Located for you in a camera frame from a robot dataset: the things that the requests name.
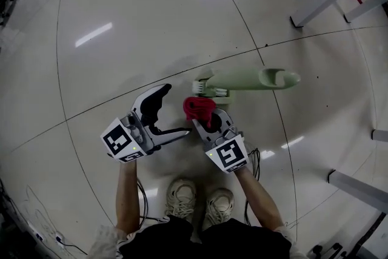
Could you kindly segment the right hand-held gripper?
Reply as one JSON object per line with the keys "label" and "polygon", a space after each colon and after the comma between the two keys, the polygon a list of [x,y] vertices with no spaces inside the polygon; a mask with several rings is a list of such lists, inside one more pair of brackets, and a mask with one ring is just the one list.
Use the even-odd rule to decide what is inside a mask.
{"label": "right hand-held gripper", "polygon": [[193,119],[192,123],[203,143],[212,143],[205,154],[225,173],[232,173],[249,164],[242,132],[223,109],[212,112],[210,124]]}

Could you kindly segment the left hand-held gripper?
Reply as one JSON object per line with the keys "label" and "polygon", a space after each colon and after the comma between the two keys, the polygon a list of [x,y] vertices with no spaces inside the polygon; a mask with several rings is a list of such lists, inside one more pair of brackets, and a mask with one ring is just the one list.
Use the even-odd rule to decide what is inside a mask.
{"label": "left hand-held gripper", "polygon": [[180,140],[191,133],[189,128],[160,130],[155,126],[162,99],[171,88],[171,84],[161,84],[148,89],[135,99],[125,117],[113,120],[101,134],[108,156],[120,163],[128,163],[151,155],[157,146]]}

